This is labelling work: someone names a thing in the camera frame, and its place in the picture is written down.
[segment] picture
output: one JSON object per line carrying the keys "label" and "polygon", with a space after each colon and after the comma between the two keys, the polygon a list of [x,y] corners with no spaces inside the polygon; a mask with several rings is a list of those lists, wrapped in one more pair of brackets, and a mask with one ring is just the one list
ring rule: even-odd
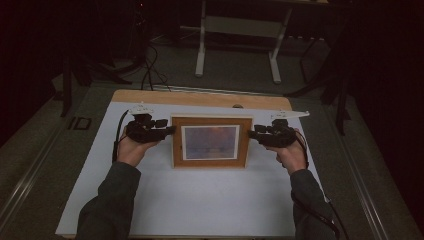
{"label": "picture", "polygon": [[172,114],[174,168],[244,168],[252,117]]}
{"label": "picture", "polygon": [[183,126],[183,160],[237,158],[238,125]]}

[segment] hand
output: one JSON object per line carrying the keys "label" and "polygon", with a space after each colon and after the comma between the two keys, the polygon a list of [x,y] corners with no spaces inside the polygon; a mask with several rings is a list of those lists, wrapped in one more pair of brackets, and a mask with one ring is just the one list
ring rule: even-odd
{"label": "hand", "polygon": [[119,141],[117,161],[136,167],[144,158],[147,149],[156,146],[160,141],[138,143],[127,137],[125,134],[126,130],[127,129],[125,128],[124,133],[121,136],[121,140]]}
{"label": "hand", "polygon": [[[299,133],[299,129],[295,129],[296,134],[298,135],[298,138],[301,139],[302,144],[305,144],[303,142],[303,138],[301,137],[301,134]],[[292,173],[307,168],[307,163],[305,159],[305,153],[298,141],[295,141],[290,146],[287,146],[285,148],[277,148],[277,147],[268,147],[264,146],[267,150],[274,151],[277,153],[276,160],[283,164],[283,167],[285,167],[291,175]]]}

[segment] desk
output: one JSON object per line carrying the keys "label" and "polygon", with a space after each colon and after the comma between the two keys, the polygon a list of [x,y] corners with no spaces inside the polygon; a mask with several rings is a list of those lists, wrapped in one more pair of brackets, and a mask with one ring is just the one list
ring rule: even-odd
{"label": "desk", "polygon": [[269,62],[273,81],[276,84],[281,83],[280,71],[277,64],[277,56],[284,39],[287,25],[289,23],[293,8],[302,5],[315,5],[322,7],[340,6],[339,4],[330,4],[327,0],[269,0],[264,1],[264,4],[279,4],[286,6],[284,19],[282,22],[259,21],[250,19],[230,18],[211,16],[206,13],[206,0],[202,0],[201,22],[200,22],[200,46],[197,55],[197,64],[195,75],[203,76],[203,68],[205,61],[205,34],[206,32],[219,32],[228,34],[239,34],[247,36],[258,36],[275,38],[276,43],[272,51],[269,52]]}
{"label": "desk", "polygon": [[[118,90],[69,197],[56,234],[74,237],[80,209],[96,195],[97,187],[109,170],[119,118],[126,109],[141,101],[155,111],[154,119],[169,119],[170,112],[237,112],[254,115],[254,124],[269,124],[271,113],[291,109],[289,101],[282,97]],[[232,108],[235,104],[244,109]],[[299,119],[290,119],[289,124],[303,131]],[[308,155],[310,170],[319,180],[309,151]],[[173,169],[171,137],[167,137],[150,149],[138,166],[142,179],[130,235],[293,236],[289,175],[274,158],[273,152],[250,141],[245,169]]]}

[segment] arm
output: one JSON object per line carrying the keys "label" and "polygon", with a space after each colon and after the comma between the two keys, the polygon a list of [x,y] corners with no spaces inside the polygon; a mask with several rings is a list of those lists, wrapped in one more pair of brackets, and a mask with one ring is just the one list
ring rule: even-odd
{"label": "arm", "polygon": [[[318,182],[309,170],[298,170],[290,175],[292,194],[306,207],[327,219],[332,219],[330,206]],[[293,206],[296,239],[336,239],[333,230],[297,204]]]}
{"label": "arm", "polygon": [[[325,218],[332,219],[331,208],[324,201],[324,195],[318,182],[307,170],[306,153],[300,144],[305,143],[295,141],[286,148],[265,147],[276,152],[276,160],[287,169],[292,186],[292,197]],[[299,207],[298,204],[293,206],[293,218],[296,226],[296,239],[336,239],[329,226]]]}
{"label": "arm", "polygon": [[97,197],[81,210],[76,240],[127,239],[134,208],[134,197],[141,173],[135,168],[145,152],[158,142],[140,144],[125,134],[118,145],[118,157],[98,188]]}

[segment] dark background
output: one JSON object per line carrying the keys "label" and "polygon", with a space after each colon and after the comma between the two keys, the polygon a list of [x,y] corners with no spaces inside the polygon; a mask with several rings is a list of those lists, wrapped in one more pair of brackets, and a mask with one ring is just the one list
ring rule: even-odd
{"label": "dark background", "polygon": [[[63,56],[70,45],[97,62],[109,64],[114,57],[132,58],[137,54],[131,39],[134,3],[2,1],[0,145],[55,94],[51,79],[62,72]],[[200,1],[144,4],[149,7],[145,20],[175,41],[179,25],[199,25]],[[336,59],[343,61],[346,69],[354,68],[349,93],[355,97],[393,179],[424,232],[423,3],[367,1],[359,6],[339,42],[341,51]],[[281,12],[263,8],[269,13],[267,17],[278,18]],[[231,14],[263,18],[253,11],[237,13],[231,4],[212,7],[222,14],[229,9]],[[289,34],[306,38],[319,34],[317,16],[312,12],[310,7],[297,9]]]}

